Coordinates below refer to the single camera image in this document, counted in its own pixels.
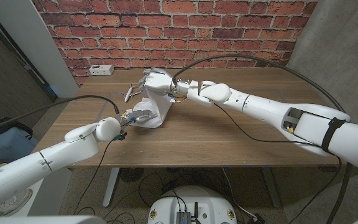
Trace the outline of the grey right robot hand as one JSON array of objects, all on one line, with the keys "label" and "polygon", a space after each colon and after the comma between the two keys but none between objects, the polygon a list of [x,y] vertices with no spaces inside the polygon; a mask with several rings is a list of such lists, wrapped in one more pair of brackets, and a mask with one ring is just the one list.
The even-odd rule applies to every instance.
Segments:
[{"label": "grey right robot hand", "polygon": [[172,76],[162,68],[150,68],[144,70],[144,76],[138,81],[138,86],[143,90],[150,90],[156,95],[167,95],[173,90]]}]

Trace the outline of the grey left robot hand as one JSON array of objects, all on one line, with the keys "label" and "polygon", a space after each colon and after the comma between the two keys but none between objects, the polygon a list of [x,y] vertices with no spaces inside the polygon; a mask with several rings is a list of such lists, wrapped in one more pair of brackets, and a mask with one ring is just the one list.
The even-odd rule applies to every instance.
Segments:
[{"label": "grey left robot hand", "polygon": [[125,113],[119,114],[116,119],[120,122],[121,126],[130,124],[144,124],[147,121],[157,117],[156,113],[150,110],[132,110],[128,109]]}]

